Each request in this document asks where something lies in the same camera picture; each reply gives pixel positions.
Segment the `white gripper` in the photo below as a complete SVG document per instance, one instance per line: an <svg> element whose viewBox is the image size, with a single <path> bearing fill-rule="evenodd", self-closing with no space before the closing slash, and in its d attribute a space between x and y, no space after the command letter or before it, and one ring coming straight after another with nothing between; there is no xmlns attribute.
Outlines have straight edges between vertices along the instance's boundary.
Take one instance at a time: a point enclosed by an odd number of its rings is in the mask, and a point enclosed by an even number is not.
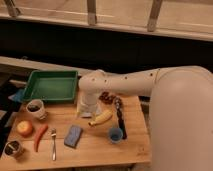
<svg viewBox="0 0 213 171"><path fill-rule="evenodd" d="M99 115L101 113L101 107L98 104L97 93L81 92L77 102L77 114L80 116L82 113L92 113L93 115Z"/></svg>

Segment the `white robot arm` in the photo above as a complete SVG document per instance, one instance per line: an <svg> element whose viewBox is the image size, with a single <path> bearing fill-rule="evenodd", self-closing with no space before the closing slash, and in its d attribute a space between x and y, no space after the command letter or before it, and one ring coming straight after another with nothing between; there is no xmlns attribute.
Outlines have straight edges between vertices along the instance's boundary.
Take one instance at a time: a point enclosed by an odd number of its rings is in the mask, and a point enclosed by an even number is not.
<svg viewBox="0 0 213 171"><path fill-rule="evenodd" d="M79 80L79 113L93 113L104 91L148 96L151 171L213 171L213 73L200 66L108 75Z"/></svg>

